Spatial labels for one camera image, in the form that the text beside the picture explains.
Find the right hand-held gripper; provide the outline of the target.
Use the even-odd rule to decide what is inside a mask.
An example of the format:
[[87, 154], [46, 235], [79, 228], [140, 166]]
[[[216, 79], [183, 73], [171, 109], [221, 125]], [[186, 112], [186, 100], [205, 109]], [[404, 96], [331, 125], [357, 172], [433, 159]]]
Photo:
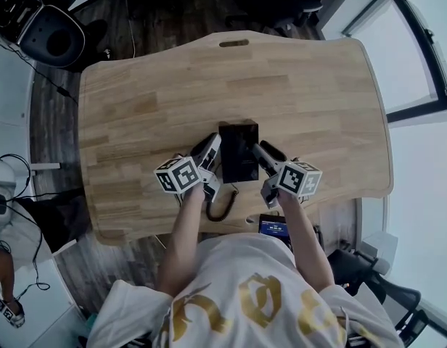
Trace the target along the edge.
[[260, 167], [270, 176], [261, 189], [261, 196], [269, 209], [279, 205], [279, 191], [285, 191], [297, 199], [316, 193], [321, 170], [307, 162], [285, 162], [286, 154], [266, 140], [253, 144], [252, 152]]

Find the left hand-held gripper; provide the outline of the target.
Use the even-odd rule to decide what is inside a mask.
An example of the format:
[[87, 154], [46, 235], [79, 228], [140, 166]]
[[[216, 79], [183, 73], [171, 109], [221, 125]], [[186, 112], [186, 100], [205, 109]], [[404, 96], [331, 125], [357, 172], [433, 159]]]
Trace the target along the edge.
[[191, 156], [165, 161], [154, 175], [167, 194], [184, 194], [198, 183], [203, 184], [205, 201], [214, 202], [221, 184], [211, 170], [220, 150], [219, 133], [211, 133], [191, 150]]

